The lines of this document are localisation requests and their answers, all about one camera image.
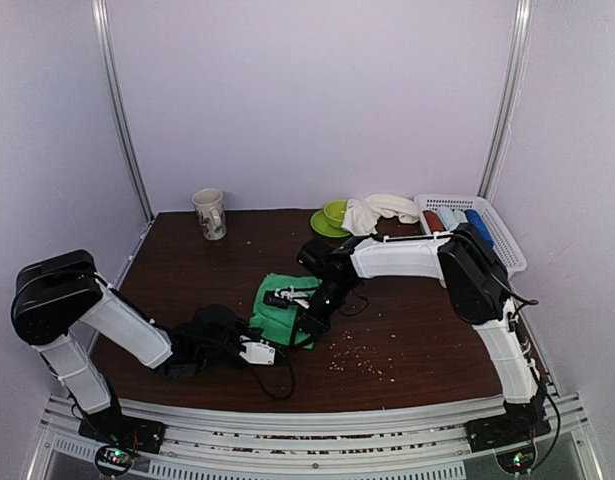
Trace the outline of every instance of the green cloth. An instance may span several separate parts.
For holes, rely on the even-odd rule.
[[[288,275],[276,275],[270,273],[265,277],[263,283],[258,288],[256,301],[254,302],[254,315],[249,320],[250,327],[258,327],[263,329],[262,336],[270,342],[275,342],[280,345],[289,345],[291,340],[291,332],[296,321],[296,315],[299,307],[290,305],[288,309],[282,309],[266,305],[263,303],[265,292],[268,290],[276,290],[277,288],[314,288],[320,285],[320,280],[316,277],[290,277]],[[296,334],[296,343],[307,338],[306,333],[298,332]],[[314,344],[306,345],[304,348],[312,349]]]

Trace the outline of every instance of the mug handle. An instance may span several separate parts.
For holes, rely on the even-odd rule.
[[[216,209],[216,208],[212,208],[212,209],[209,211],[209,214],[211,215],[211,218],[213,219],[213,221],[214,221],[214,223],[215,223],[215,225],[216,225],[216,227],[215,227],[215,228],[219,228],[219,227],[222,227],[222,226],[223,226],[223,222],[222,222],[222,220],[220,219],[220,212],[218,211],[218,209]]]

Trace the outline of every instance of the plastic basket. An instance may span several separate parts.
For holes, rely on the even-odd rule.
[[[452,210],[476,210],[482,217],[485,226],[494,240],[494,252],[507,267],[509,275],[522,272],[527,268],[527,260],[520,247],[512,237],[494,207],[481,197],[467,197],[462,195],[435,195],[421,194],[414,197],[414,202],[420,209],[420,224],[426,234],[431,233],[429,225],[422,215],[423,210],[437,210],[438,207],[449,207]]]

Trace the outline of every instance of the white mug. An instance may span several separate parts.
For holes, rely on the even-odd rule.
[[[223,192],[217,188],[200,190],[191,197],[207,240],[220,240],[227,233],[223,197]]]

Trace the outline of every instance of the wooden table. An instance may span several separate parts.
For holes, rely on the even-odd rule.
[[[221,303],[248,319],[268,273],[308,275],[296,262],[315,235],[305,210],[227,213],[227,236],[202,238],[193,213],[156,219],[122,286],[159,323],[189,321],[195,310]],[[381,221],[383,233],[418,227]],[[164,405],[242,412],[340,412],[430,405],[501,393],[496,371],[472,328],[451,310],[437,280],[377,278],[359,289],[370,299],[360,315],[332,317],[312,351],[291,352],[297,390],[286,401],[266,397],[247,370],[218,366],[196,377],[158,377],[101,337],[94,363],[121,398]],[[350,299],[347,308],[352,308]],[[270,389],[288,386],[284,367],[258,367]]]

